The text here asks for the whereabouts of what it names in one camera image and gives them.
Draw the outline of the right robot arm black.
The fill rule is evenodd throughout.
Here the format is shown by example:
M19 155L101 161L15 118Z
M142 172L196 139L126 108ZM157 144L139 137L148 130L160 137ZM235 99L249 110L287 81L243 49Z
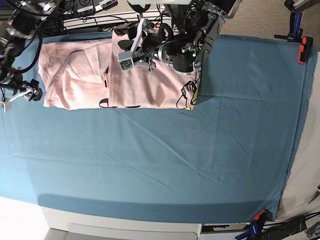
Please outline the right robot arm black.
M23 80L23 74L37 63L43 42L40 27L48 17L58 15L59 0L6 0L14 9L7 21L8 27L0 36L0 103L10 103L17 98L39 101L42 90L39 82ZM38 46L32 63L23 69L13 67L13 63L26 49L27 40L38 37Z

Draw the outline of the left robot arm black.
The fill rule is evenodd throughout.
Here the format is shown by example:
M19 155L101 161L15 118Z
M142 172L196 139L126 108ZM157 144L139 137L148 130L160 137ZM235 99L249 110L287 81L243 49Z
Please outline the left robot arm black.
M140 15L138 22L117 26L117 36L128 36L118 42L122 49L117 56L121 71L136 67L152 71L159 61L172 66L177 74L197 74L229 10L220 0L192 0L188 5L165 6L172 24L155 24Z

